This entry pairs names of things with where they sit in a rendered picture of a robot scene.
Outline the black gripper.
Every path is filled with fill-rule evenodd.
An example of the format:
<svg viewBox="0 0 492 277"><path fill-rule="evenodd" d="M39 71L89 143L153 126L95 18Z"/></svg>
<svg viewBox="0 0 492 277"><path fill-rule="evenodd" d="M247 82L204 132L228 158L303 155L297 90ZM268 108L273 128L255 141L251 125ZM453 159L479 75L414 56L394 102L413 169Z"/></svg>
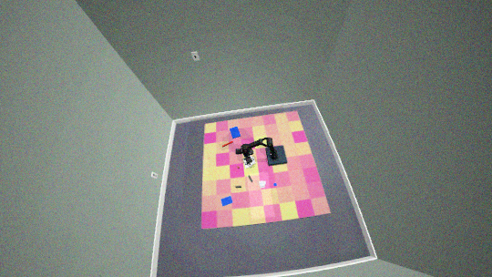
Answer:
<svg viewBox="0 0 492 277"><path fill-rule="evenodd" d="M249 154L250 154L250 153L248 153L247 155L244 155L244 154L243 154L243 155L244 155L244 157L246 158L245 160L246 160L247 164L252 162L252 159L251 159L251 157L249 157Z"/></svg>

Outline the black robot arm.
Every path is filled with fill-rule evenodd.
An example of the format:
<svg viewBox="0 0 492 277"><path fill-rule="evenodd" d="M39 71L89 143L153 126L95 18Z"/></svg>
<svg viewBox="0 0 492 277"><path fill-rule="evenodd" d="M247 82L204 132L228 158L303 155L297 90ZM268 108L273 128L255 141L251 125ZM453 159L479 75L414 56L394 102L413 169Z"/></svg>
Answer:
<svg viewBox="0 0 492 277"><path fill-rule="evenodd" d="M265 139L267 141L267 145L262 142ZM250 156L250 155L253 155L253 153L254 153L252 148L260 146L260 145L263 145L264 147L270 148L270 155L272 157L272 160L279 159L278 151L276 149L274 149L274 147L273 147L272 138L259 138L259 140L256 140L250 144L243 144L240 149L235 149L235 151L236 151L236 154L242 153L244 155L247 155L248 153L250 153L249 154L249 156Z"/></svg>

